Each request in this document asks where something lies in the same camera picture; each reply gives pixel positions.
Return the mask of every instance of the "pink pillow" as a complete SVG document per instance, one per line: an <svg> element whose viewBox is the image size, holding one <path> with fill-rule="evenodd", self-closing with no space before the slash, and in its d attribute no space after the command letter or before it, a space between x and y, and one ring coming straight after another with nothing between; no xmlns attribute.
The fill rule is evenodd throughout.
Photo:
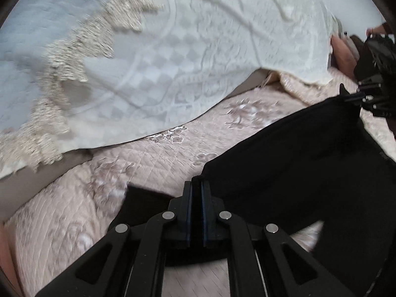
<svg viewBox="0 0 396 297"><path fill-rule="evenodd" d="M339 71L352 80L355 80L355 74L353 71L357 62L348 46L335 35L331 36L331 46L333 47L333 54L337 61Z"/></svg>
<svg viewBox="0 0 396 297"><path fill-rule="evenodd" d="M23 296L15 272L15 267L12 262L11 252L8 245L7 233L5 232L2 223L0 223L0 268L7 276L9 282L14 286L14 289L17 292L17 294L19 294L19 296Z"/></svg>

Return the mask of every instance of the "black fabric bag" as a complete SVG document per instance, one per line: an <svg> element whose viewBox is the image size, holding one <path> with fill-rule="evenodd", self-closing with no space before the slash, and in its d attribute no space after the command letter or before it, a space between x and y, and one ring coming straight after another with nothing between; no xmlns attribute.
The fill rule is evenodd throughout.
<svg viewBox="0 0 396 297"><path fill-rule="evenodd" d="M314 257L364 296L395 233L396 166L359 113L341 97L327 99L237 144L202 175L213 196L249 223L292 234L324 221Z"/></svg>
<svg viewBox="0 0 396 297"><path fill-rule="evenodd" d="M354 43L359 49L360 55L354 69L354 75L357 81L362 81L380 73L378 66L375 65L375 59L369 47L370 41L376 43L376 48L374 49L376 52L387 56L389 56L390 52L396 52L396 46L388 36L374 35L367 38L364 44L363 42L357 42L358 39L357 37L354 38Z"/></svg>

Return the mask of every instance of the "floral embroidery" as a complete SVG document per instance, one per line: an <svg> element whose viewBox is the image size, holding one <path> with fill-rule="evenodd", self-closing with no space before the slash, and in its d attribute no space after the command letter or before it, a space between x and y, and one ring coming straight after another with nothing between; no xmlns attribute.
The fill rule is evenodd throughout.
<svg viewBox="0 0 396 297"><path fill-rule="evenodd" d="M31 226L28 226L32 223L33 216L34 212L30 202L20 208L14 215L14 218L16 217L15 224L17 226L17 232L23 233L23 236L21 236L21 245L24 248L29 246L34 231Z"/></svg>
<svg viewBox="0 0 396 297"><path fill-rule="evenodd" d="M231 115L232 122L227 122L228 128L242 129L252 127L253 129L263 129L285 116L281 111L279 102L268 103L261 100L250 102L244 99L229 104L226 108L227 114Z"/></svg>
<svg viewBox="0 0 396 297"><path fill-rule="evenodd" d="M212 159L216 158L218 155L216 153L209 153L209 154L198 154L197 160L193 162L194 166L203 166L205 163L211 161Z"/></svg>
<svg viewBox="0 0 396 297"><path fill-rule="evenodd" d="M56 191L58 190L58 186L59 186L59 179L55 180L46 188L44 188L41 191L41 195L53 199L55 197Z"/></svg>
<svg viewBox="0 0 396 297"><path fill-rule="evenodd" d="M105 216L114 218L119 212L125 197L127 183L136 172L134 163L125 165L121 159L106 162L98 161L92 170L90 194L96 204L96 209Z"/></svg>
<svg viewBox="0 0 396 297"><path fill-rule="evenodd" d="M80 222L69 222L66 216L56 215L54 228L49 232L51 253L48 270L54 277L81 257L94 245L94 239L87 233L86 226Z"/></svg>
<svg viewBox="0 0 396 297"><path fill-rule="evenodd" d="M161 143L161 141L166 140L169 142L181 143L183 141L183 137L181 137L181 132L186 131L187 127L185 125L178 126L172 129L169 129L163 133L159 133L156 135L146 137L150 141L154 143Z"/></svg>

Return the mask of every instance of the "white lace blanket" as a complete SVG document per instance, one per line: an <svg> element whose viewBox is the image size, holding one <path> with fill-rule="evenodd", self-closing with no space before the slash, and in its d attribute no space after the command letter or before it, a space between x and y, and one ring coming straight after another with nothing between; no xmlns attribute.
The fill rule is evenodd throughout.
<svg viewBox="0 0 396 297"><path fill-rule="evenodd" d="M337 70L324 88L304 90L290 76L281 83L306 103L356 85ZM288 83L293 79L291 90ZM117 214L125 185L179 196L185 180L203 165L272 122L304 108L280 85L269 85L227 99L191 123L124 145L99 149L94 158L68 171L37 194L7 222L14 260L26 297L62 272L106 233ZM396 142L386 122L362 114L366 128L395 159ZM294 235L306 250L316 242L321 223ZM163 296L229 296L226 261L167 269Z"/></svg>
<svg viewBox="0 0 396 297"><path fill-rule="evenodd" d="M138 7L128 9L134 3ZM51 163L72 149L120 144L185 124L258 68L306 83L330 80L329 37L337 24L320 0L106 0L94 17L98 4L20 0L1 29L0 60L8 65L0 70L15 79L41 75L49 100L39 104L34 123L2 140L0 163L4 154L7 165L0 177L26 164ZM142 14L156 4L162 8ZM65 28L81 19L85 6L89 21L67 37ZM24 21L29 25L20 25ZM49 42L54 44L45 49ZM40 59L44 51L49 64ZM24 122L12 119L14 108L24 117L21 110L37 94L34 83L22 86L34 92L20 99L24 107L18 98L4 100L3 128Z"/></svg>

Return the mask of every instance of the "pillow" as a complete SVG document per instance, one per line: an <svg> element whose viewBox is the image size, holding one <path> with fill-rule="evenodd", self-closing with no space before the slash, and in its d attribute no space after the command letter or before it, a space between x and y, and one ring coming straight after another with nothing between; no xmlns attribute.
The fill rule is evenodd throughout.
<svg viewBox="0 0 396 297"><path fill-rule="evenodd" d="M3 223L0 223L0 270L3 271L8 281L14 287L16 293L19 296L23 296L15 272L15 267L12 262L11 251L8 245L7 233L5 232Z"/></svg>
<svg viewBox="0 0 396 297"><path fill-rule="evenodd" d="M356 48L354 42L352 41L352 39L350 38L349 35L344 35L341 38L342 41L344 41L344 43L346 44L346 46L349 48L349 50L351 51L353 57L355 58L356 61L359 60L360 55L359 55L359 51L358 48Z"/></svg>
<svg viewBox="0 0 396 297"><path fill-rule="evenodd" d="M355 80L353 71L357 62L348 46L344 41L334 35L331 36L331 46L333 47L333 54L337 61L339 71L348 78Z"/></svg>

